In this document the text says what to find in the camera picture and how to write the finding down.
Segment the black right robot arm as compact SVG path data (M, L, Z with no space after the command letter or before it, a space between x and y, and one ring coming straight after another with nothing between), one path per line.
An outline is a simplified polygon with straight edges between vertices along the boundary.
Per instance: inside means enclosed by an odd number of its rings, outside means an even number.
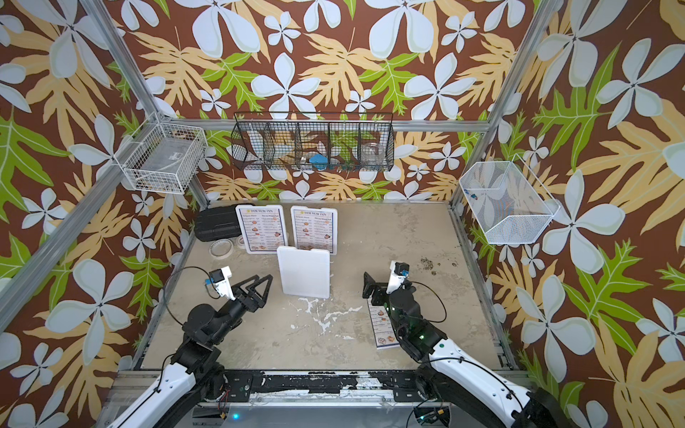
M379 283L363 276L362 298L385 309L396 340L418 363L417 388L425 402L450 403L485 427L569 427L557 399L500 376L467 354L421 314L407 278Z

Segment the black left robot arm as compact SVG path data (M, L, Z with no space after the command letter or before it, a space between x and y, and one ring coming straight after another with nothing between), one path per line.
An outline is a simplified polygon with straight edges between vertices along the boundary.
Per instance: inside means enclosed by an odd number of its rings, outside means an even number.
M225 390L225 367L218 362L221 344L243 316L267 304L273 276L252 276L233 285L234 298L216 310L194 307L182 326L183 342L167 358L157 380L111 424L112 427L174 427L205 399Z

